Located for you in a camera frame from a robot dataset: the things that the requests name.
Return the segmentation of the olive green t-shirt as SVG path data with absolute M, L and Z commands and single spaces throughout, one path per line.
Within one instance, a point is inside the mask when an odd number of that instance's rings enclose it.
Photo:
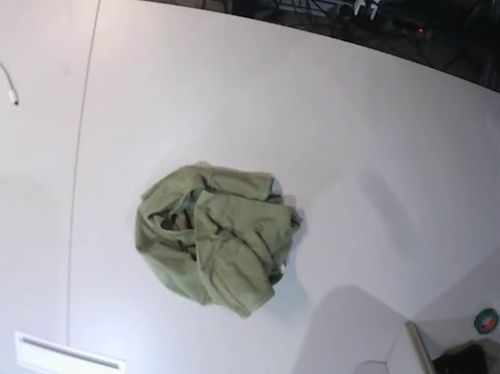
M 301 222 L 271 174 L 189 165 L 142 195 L 135 247 L 170 291 L 247 318 L 276 295 Z

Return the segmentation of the green tape roll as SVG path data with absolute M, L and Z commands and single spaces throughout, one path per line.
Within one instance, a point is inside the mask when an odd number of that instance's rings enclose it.
M 500 316 L 494 308 L 486 308 L 474 317 L 473 326 L 481 336 L 489 335 L 497 329 L 499 319 Z

